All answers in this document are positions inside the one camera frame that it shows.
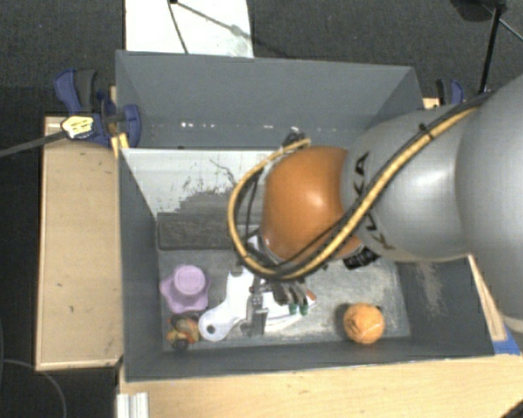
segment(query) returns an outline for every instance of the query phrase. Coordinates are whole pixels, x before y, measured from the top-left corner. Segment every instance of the wooden table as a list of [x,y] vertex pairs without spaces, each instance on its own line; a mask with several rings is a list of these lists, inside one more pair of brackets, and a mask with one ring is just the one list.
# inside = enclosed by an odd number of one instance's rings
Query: wooden table
[[[59,128],[46,119],[46,131]],[[111,151],[59,141],[44,148],[37,311],[38,370],[118,363],[122,309],[116,162]],[[494,339],[504,329],[476,272]],[[523,399],[523,357],[126,383],[161,416],[502,416]]]

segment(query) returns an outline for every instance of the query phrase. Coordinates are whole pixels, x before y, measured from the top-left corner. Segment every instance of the purple cup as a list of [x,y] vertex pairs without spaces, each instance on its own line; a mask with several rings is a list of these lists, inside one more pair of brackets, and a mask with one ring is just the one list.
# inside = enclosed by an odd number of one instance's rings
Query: purple cup
[[179,265],[160,282],[166,305],[176,314],[207,308],[207,291],[211,280],[194,265]]

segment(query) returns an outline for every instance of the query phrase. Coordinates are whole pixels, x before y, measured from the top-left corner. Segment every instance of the small orange ball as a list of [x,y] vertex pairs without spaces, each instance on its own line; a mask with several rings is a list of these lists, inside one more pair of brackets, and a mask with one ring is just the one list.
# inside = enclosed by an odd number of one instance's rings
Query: small orange ball
[[373,344],[382,337],[385,321],[382,312],[368,303],[351,305],[343,315],[345,333],[359,344]]

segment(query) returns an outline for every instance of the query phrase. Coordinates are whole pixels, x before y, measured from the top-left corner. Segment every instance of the yellow cable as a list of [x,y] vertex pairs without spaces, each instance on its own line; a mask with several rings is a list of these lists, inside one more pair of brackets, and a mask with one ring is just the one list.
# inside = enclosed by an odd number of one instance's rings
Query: yellow cable
[[[375,183],[375,185],[372,186],[371,190],[366,194],[364,199],[361,201],[359,207],[353,212],[353,214],[351,215],[345,226],[341,229],[341,231],[339,231],[337,236],[326,247],[324,247],[324,249],[314,259],[312,259],[306,265],[297,269],[293,273],[280,277],[279,279],[297,279],[321,265],[354,231],[354,229],[363,219],[364,215],[366,215],[366,213],[370,210],[377,197],[384,190],[384,188],[391,181],[391,179],[397,174],[397,172],[399,172],[399,170],[412,157],[414,157],[418,152],[425,148],[434,138],[449,130],[458,121],[466,117],[469,113],[471,113],[474,110],[476,110],[476,108],[470,108],[446,119],[442,123],[431,128],[428,131],[429,134],[423,135],[413,144],[408,146],[404,151],[402,151],[400,155],[397,158],[395,158],[395,160],[384,170],[383,175]],[[260,171],[269,162],[274,161],[275,159],[280,157],[282,154],[290,150],[295,150],[297,148],[302,147],[303,145],[298,145],[299,143],[292,144],[288,149],[281,149],[277,152],[272,153],[267,158],[265,158],[260,164],[251,169],[249,172],[247,172],[246,175],[244,175],[244,177],[241,179],[241,181],[239,181],[238,185],[236,185],[235,189],[231,193],[231,197],[228,202],[228,225],[231,234],[231,239],[234,242],[237,253],[241,256],[242,260],[244,261],[244,263],[246,263],[247,266],[252,267],[259,273],[267,274],[269,276],[276,276],[278,275],[278,272],[275,269],[267,268],[263,265],[260,265],[257,262],[257,260],[254,260],[252,257],[250,257],[250,255],[248,254],[248,250],[241,243],[240,236],[236,230],[236,224],[234,222],[234,205],[236,203],[236,199],[238,198],[238,193],[255,173]]]
[[267,275],[275,275],[275,270],[266,268],[265,266],[262,266],[262,265],[259,265],[257,263],[257,261],[253,260],[249,256],[248,250],[242,244],[240,235],[238,233],[238,230],[236,229],[236,223],[234,222],[234,206],[236,205],[236,200],[238,199],[238,194],[241,192],[242,187],[244,187],[244,185],[256,173],[258,173],[258,171],[263,169],[266,165],[275,161],[276,159],[278,159],[279,157],[281,157],[282,155],[284,155],[286,153],[300,149],[307,145],[310,145],[309,138],[301,139],[300,141],[296,141],[295,143],[293,143],[291,145],[287,145],[286,147],[282,147],[281,149],[271,153],[269,156],[264,158],[260,163],[255,165],[248,172],[246,172],[246,174],[241,178],[241,180],[234,187],[234,190],[230,194],[230,199],[228,201],[227,222],[228,222],[228,231],[230,233],[231,239],[234,243],[234,246],[236,248],[236,252],[238,253],[238,255],[240,255],[247,264],[249,264],[251,267],[254,267],[260,273],[264,273]]

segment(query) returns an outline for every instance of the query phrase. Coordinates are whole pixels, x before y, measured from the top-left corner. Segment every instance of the white plastic object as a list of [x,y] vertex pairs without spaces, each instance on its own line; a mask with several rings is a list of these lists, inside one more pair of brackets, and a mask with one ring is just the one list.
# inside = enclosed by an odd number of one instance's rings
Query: white plastic object
[[[251,239],[250,242],[257,245],[257,239]],[[249,288],[253,283],[254,275],[244,266],[241,275],[228,274],[227,298],[219,306],[206,311],[200,317],[201,337],[212,342],[223,340],[239,321],[246,319]],[[309,310],[315,304],[315,300],[308,298]],[[263,307],[268,309],[266,331],[283,329],[302,318],[298,312],[291,314],[288,305],[279,305],[275,302],[272,293],[263,294]]]

